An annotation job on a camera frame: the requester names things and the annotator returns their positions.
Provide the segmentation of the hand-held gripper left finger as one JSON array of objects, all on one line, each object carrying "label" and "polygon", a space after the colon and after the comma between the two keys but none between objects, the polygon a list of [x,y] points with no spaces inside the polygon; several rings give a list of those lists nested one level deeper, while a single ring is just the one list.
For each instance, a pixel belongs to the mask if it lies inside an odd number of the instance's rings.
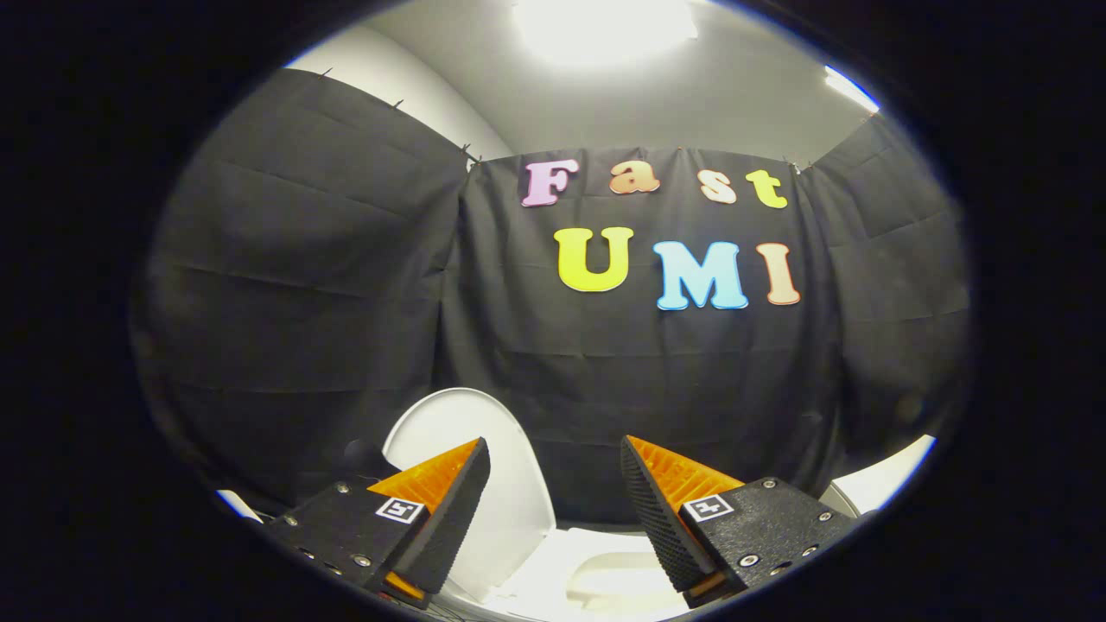
[{"label": "hand-held gripper left finger", "polygon": [[426,610],[453,569],[490,470],[486,438],[474,437],[369,486],[335,483],[265,528],[307,564]]}]

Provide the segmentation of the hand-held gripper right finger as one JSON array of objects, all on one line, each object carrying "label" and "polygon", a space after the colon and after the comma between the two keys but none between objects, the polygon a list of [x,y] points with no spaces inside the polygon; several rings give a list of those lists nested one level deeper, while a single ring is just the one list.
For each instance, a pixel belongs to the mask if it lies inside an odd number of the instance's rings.
[{"label": "hand-held gripper right finger", "polygon": [[774,582],[855,527],[849,514],[782,479],[739,481],[632,435],[620,438],[620,477],[662,570],[691,609]]}]

